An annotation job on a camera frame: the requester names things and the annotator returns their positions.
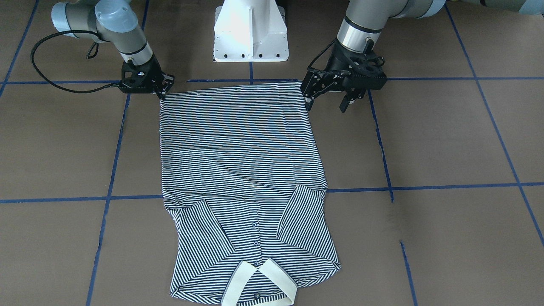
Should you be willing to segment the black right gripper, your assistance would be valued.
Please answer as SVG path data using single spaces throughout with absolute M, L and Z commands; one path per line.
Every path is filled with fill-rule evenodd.
M 165 74 L 156 58 L 152 56 L 145 64 L 124 62 L 118 88 L 125 94 L 156 94 L 164 99 L 175 82 L 174 75 Z

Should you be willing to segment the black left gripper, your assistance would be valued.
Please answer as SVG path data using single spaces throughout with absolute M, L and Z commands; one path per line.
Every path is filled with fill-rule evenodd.
M 315 99 L 328 92 L 345 92 L 339 109 L 345 113 L 356 99 L 362 99 L 368 90 L 382 89 L 388 78 L 383 72 L 385 60 L 372 50 L 374 40 L 367 39 L 363 52 L 348 50 L 334 39 L 307 66 L 307 73 L 300 86 L 305 108 L 310 112 Z M 324 69 L 313 64 L 332 48 Z

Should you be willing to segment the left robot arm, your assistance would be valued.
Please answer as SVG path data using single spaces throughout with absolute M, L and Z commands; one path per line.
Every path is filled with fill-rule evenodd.
M 383 88 L 388 78 L 383 57 L 374 46 L 389 19 L 423 19 L 443 8 L 443 0 L 352 0 L 330 50 L 328 62 L 318 69 L 311 62 L 301 84 L 305 107 L 310 111 L 315 99 L 329 91 L 344 92 L 340 111 L 345 112 L 369 90 Z

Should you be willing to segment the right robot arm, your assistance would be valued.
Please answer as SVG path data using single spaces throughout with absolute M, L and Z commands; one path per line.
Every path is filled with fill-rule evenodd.
M 78 0 L 56 3 L 52 23 L 63 35 L 113 43 L 124 63 L 115 87 L 126 94 L 155 94 L 160 99 L 174 84 L 165 74 L 128 0 Z

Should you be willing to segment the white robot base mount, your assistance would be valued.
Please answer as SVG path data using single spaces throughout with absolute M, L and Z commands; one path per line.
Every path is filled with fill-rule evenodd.
M 285 62 L 289 58 L 284 5 L 275 0 L 225 0 L 215 9 L 216 62 Z

